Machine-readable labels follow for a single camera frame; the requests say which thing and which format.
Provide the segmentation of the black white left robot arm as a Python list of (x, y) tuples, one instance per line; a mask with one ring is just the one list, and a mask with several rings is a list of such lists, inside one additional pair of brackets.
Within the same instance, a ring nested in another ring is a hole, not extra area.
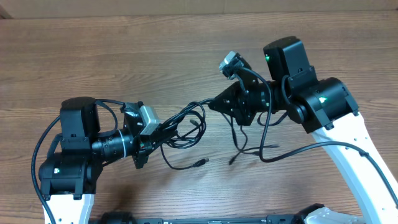
[[(102, 132), (98, 108), (115, 116), (111, 103), (120, 107), (123, 126)], [(47, 223), (88, 223), (105, 166), (131, 157), (135, 168), (141, 169), (150, 154), (177, 135), (175, 126), (164, 126), (141, 101), (70, 98), (62, 102), (55, 122), (62, 131), (54, 137), (39, 170), (32, 171)]]

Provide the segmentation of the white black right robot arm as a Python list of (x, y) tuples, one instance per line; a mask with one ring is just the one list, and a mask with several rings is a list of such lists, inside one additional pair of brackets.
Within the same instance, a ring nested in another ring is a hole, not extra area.
[(233, 84), (220, 93), (210, 109), (249, 126), (258, 113), (286, 111), (331, 157), (354, 195), (362, 215), (331, 211), (322, 205), (294, 215), (292, 223), (396, 223), (397, 181), (382, 159), (359, 106), (337, 78), (319, 80), (302, 41), (294, 36), (263, 49), (271, 74), (266, 81), (237, 52), (220, 63), (220, 72)]

